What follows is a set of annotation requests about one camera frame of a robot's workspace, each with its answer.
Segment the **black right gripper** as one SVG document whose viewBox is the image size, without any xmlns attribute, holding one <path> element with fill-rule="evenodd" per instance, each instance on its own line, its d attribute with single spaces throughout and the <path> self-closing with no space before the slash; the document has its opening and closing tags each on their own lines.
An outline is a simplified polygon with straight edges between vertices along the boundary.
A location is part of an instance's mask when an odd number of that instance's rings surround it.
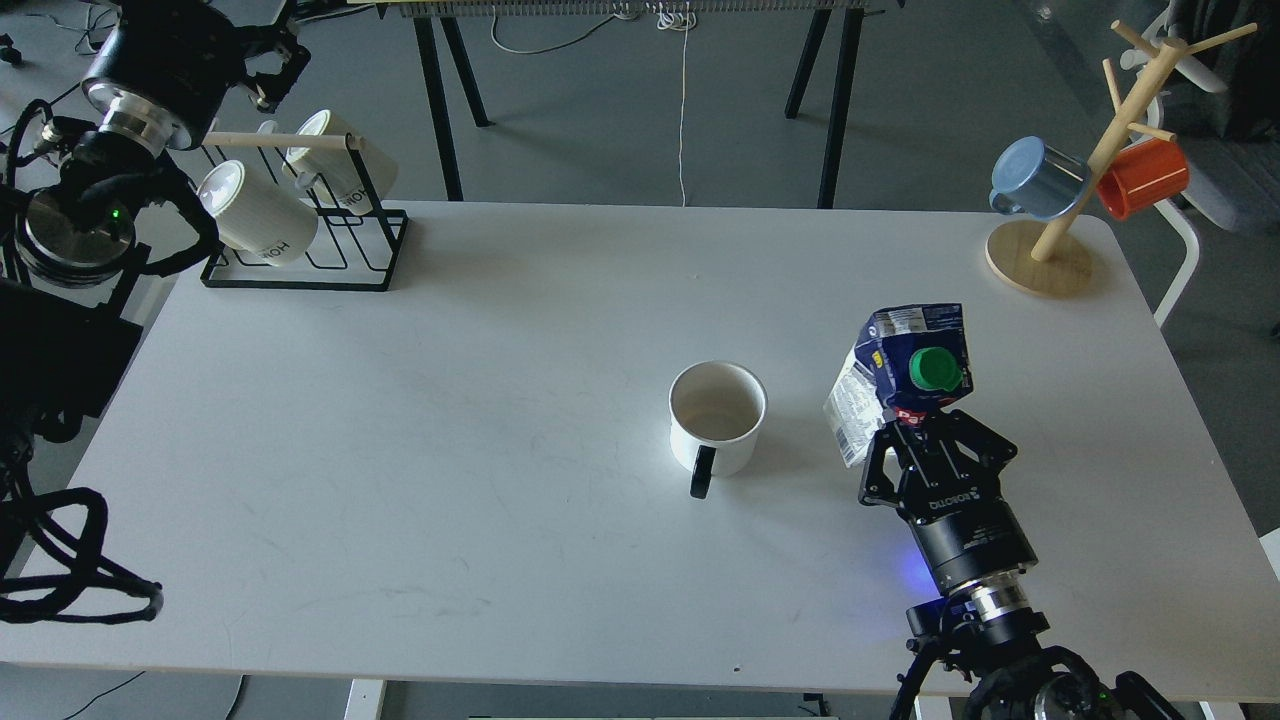
<svg viewBox="0 0 1280 720">
<path fill-rule="evenodd" d="M 886 470 L 893 451 L 897 479 Z M 934 425 L 892 420 L 863 462 L 858 500 L 897 509 L 942 596 L 1006 571 L 1025 571 L 1036 551 L 1002 496 L 1000 474 L 1018 447 L 974 416 L 938 413 Z"/>
</svg>

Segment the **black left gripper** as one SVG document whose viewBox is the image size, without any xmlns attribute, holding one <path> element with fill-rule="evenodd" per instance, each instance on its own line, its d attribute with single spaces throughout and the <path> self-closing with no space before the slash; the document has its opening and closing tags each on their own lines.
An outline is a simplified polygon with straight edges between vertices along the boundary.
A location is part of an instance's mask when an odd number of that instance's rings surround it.
<svg viewBox="0 0 1280 720">
<path fill-rule="evenodd" d="M 82 79 L 99 131 L 147 152 L 200 146 L 228 88 L 243 87 L 261 113 L 275 113 L 310 63 L 291 26 L 236 28 L 201 1 L 119 1 L 119 17 Z M 244 63 L 274 53 L 276 72 Z"/>
</svg>

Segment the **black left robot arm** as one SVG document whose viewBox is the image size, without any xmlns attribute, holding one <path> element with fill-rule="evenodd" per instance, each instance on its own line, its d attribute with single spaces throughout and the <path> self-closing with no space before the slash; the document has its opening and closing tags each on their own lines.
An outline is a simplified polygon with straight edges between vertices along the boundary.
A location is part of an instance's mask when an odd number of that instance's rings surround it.
<svg viewBox="0 0 1280 720">
<path fill-rule="evenodd" d="M 104 552 L 95 489 L 38 493 L 38 439 L 74 439 L 105 411 L 142 340 L 123 316 L 145 275 L 168 277 L 220 247 L 212 215 L 172 152 L 198 147 L 227 92 L 276 110 L 310 53 L 283 1 L 237 26 L 206 1 L 114 1 L 116 23 L 79 82 L 99 113 L 60 117 L 36 99 L 3 145 L 3 570 L 24 542 L 58 574 L 3 575 L 5 623 L 154 620 L 163 588 Z"/>
</svg>

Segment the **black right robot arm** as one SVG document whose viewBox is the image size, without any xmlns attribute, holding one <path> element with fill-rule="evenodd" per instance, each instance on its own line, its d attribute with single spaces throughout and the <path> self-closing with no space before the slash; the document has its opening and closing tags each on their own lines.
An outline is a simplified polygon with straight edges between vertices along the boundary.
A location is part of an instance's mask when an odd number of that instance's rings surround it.
<svg viewBox="0 0 1280 720">
<path fill-rule="evenodd" d="M 1176 719 L 1178 710 L 1140 674 L 1112 685 L 1062 646 L 1020 585 L 1037 556 L 1001 492 L 1016 446 L 960 411 L 877 430 L 863 464 L 859 500 L 905 521 L 938 598 L 908 611 L 913 661 L 899 676 L 890 715 L 913 715 L 933 667 L 973 689 L 965 719 Z"/>
</svg>

